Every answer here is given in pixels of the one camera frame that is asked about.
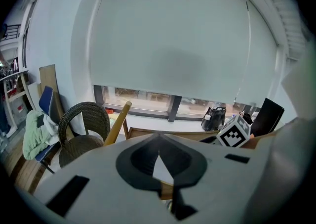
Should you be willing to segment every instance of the balcony railing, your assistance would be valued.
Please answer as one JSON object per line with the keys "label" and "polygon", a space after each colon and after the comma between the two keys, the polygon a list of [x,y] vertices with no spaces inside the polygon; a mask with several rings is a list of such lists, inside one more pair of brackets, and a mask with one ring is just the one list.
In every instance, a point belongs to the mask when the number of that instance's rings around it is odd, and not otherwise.
{"label": "balcony railing", "polygon": [[6,30],[3,38],[0,41],[17,39],[20,35],[19,34],[20,26],[21,26],[20,24],[8,25],[7,30]]}

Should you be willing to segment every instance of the cube with marker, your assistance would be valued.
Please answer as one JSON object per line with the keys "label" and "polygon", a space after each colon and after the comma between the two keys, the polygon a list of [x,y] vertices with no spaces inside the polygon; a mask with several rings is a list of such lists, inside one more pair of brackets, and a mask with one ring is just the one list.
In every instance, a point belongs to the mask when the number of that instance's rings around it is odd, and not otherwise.
{"label": "cube with marker", "polygon": [[250,138],[250,125],[237,114],[231,118],[216,136],[223,146],[241,147]]}

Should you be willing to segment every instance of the black rectangular slot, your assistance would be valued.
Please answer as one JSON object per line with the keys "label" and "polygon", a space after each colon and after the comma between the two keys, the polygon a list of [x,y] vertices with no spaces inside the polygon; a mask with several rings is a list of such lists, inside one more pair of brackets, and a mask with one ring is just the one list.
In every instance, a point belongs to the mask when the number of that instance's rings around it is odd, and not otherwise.
{"label": "black rectangular slot", "polygon": [[225,156],[225,158],[236,161],[236,162],[240,162],[240,163],[248,163],[250,159],[249,157],[233,155],[233,154],[228,154],[227,156]]}
{"label": "black rectangular slot", "polygon": [[88,178],[74,176],[46,206],[64,217],[88,181]]}

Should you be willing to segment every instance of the roller blind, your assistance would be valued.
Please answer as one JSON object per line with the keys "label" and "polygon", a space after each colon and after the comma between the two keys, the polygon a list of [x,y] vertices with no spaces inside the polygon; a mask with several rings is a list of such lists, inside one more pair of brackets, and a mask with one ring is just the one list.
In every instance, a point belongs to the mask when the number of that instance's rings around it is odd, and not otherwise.
{"label": "roller blind", "polygon": [[275,75],[277,45],[259,11],[249,1],[248,6],[251,23],[250,57],[236,102],[261,107]]}
{"label": "roller blind", "polygon": [[244,73],[245,0],[102,0],[92,83],[232,103]]}

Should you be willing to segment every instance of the green towel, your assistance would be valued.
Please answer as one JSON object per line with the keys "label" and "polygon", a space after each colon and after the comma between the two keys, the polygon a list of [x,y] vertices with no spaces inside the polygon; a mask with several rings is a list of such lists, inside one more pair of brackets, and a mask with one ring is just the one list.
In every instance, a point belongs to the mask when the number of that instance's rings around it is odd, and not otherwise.
{"label": "green towel", "polygon": [[23,139],[23,155],[27,160],[34,159],[48,147],[45,143],[51,138],[45,126],[38,128],[38,117],[43,113],[32,110],[26,117],[25,134]]}

